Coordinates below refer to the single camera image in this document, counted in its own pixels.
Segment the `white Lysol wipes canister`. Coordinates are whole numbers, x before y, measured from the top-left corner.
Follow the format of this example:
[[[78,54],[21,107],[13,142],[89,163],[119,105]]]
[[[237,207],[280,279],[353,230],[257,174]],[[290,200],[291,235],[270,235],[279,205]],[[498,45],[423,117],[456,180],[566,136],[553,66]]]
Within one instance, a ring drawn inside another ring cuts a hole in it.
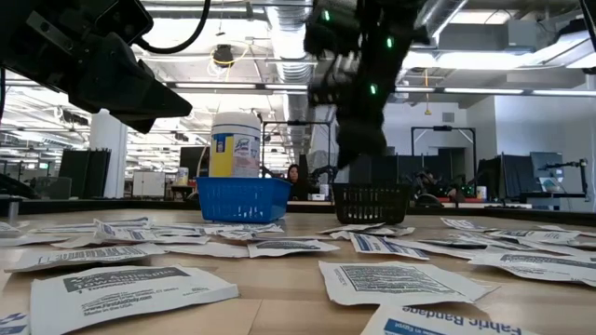
[[[225,112],[213,117],[210,177],[258,178],[261,123],[254,114]]]

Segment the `white cabinet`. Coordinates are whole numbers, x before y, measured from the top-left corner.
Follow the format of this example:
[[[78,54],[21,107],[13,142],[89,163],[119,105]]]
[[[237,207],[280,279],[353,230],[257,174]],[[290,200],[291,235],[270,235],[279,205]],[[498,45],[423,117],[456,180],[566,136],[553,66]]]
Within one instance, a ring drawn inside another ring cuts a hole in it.
[[[166,174],[164,172],[133,173],[132,195],[135,197],[164,197]]]

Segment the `computer monitor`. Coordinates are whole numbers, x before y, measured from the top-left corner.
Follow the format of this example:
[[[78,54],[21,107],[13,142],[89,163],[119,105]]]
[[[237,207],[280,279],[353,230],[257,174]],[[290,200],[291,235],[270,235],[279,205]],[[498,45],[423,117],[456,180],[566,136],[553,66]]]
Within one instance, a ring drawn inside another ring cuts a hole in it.
[[[534,177],[539,178],[557,178],[564,177],[562,167],[554,165],[562,164],[562,154],[553,152],[530,152],[530,157],[534,167]]]

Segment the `black partition panel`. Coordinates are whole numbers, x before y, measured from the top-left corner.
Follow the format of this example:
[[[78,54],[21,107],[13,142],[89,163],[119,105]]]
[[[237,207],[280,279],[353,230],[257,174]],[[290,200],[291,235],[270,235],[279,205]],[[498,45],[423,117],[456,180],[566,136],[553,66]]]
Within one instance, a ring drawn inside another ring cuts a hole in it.
[[[71,181],[71,196],[103,197],[111,151],[108,149],[64,150],[59,176]]]

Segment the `person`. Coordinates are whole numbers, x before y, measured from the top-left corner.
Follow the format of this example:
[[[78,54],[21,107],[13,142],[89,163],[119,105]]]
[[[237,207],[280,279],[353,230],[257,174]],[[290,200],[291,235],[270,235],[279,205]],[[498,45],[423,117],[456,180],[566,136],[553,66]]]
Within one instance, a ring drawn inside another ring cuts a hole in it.
[[[310,184],[307,179],[300,176],[297,164],[289,166],[286,181],[291,184],[290,201],[306,201],[308,199]]]

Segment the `black plastic basket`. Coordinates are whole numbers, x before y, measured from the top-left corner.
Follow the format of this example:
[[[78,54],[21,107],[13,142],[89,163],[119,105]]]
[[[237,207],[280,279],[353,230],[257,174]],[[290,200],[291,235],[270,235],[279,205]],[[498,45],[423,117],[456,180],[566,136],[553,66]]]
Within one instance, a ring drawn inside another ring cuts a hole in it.
[[[342,224],[400,224],[410,205],[407,184],[332,185],[335,214]]]

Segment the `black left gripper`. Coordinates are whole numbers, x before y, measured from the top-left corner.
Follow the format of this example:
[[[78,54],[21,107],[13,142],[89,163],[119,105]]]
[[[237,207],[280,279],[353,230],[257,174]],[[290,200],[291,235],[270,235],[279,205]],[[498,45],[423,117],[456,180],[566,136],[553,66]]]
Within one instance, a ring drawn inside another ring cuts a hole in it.
[[[97,20],[109,7],[110,0],[0,0],[0,66],[143,134],[158,118],[189,115],[192,105],[124,40],[100,36]]]

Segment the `black aluminium table frame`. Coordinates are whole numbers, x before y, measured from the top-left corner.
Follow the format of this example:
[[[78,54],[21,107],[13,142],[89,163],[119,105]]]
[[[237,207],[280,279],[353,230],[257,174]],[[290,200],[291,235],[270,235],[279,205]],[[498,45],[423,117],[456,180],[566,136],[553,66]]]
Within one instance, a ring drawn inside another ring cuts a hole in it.
[[[32,200],[20,201],[19,213],[23,215],[34,215],[44,213],[62,213],[93,210],[116,210],[116,209],[151,209],[151,210],[200,210],[197,201],[176,202],[176,201],[146,201],[146,200]],[[596,221],[596,213],[593,212],[570,212],[550,211],[540,209],[529,209],[521,207],[499,207],[489,206],[480,208],[479,204],[461,204],[456,208],[412,208],[406,209],[408,215],[455,215],[455,216],[487,216],[487,217],[508,217],[508,216],[548,216],[562,218],[569,216],[581,221]]]

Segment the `blue plastic basket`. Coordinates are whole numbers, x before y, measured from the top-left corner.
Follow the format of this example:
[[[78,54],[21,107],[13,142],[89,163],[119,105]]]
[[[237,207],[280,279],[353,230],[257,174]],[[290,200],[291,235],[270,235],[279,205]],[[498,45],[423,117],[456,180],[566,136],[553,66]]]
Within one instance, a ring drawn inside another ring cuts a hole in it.
[[[287,210],[291,184],[272,178],[199,177],[197,194],[207,221],[271,223]]]

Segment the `black station frame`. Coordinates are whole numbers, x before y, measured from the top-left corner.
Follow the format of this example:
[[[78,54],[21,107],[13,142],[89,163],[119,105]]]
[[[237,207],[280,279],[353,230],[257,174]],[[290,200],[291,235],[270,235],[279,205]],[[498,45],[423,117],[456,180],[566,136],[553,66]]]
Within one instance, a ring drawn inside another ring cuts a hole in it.
[[[332,123],[325,121],[263,121],[260,142],[260,177],[287,176],[290,165],[312,186],[333,181]]]
[[[416,143],[424,137],[424,135],[428,132],[458,132],[461,136],[463,136],[471,145],[472,145],[472,179],[467,180],[466,178],[463,179],[463,183],[469,184],[472,182],[474,186],[477,185],[476,176],[477,176],[477,133],[474,127],[452,127],[452,126],[432,126],[432,127],[411,127],[410,129],[410,138],[411,138],[411,156],[416,157]]]

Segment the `ceiling light strip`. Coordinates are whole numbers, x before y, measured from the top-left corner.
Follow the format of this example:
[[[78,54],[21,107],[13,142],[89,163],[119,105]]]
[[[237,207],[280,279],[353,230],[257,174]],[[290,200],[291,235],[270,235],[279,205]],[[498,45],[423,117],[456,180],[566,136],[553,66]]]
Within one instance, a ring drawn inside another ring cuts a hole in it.
[[[176,83],[176,88],[188,89],[256,89],[255,84],[238,84],[238,83]]]
[[[515,88],[445,87],[442,90],[442,93],[468,95],[521,95],[524,93],[524,90]]]

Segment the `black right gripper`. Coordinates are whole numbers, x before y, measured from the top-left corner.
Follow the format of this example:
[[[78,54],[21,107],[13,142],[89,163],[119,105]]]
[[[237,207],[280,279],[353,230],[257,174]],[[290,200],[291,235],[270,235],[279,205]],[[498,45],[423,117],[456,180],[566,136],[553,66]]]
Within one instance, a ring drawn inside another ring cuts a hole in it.
[[[419,41],[419,0],[314,0],[305,21],[305,52],[332,58],[321,78],[307,87],[309,105],[334,105],[341,116],[381,114],[397,76]],[[338,121],[337,167],[386,149],[384,117]]]

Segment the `silver ventilation duct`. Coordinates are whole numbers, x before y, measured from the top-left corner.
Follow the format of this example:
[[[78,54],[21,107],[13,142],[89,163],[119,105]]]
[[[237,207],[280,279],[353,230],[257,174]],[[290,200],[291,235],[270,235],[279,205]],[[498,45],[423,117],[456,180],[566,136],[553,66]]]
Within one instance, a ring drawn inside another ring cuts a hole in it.
[[[272,0],[266,8],[271,24],[271,44],[276,62],[278,81],[286,85],[307,85],[315,65],[304,50],[305,21],[311,12],[312,0]],[[311,121],[305,93],[288,93],[283,98],[287,121]],[[310,126],[288,126],[287,141],[293,154],[306,154],[310,141]]]

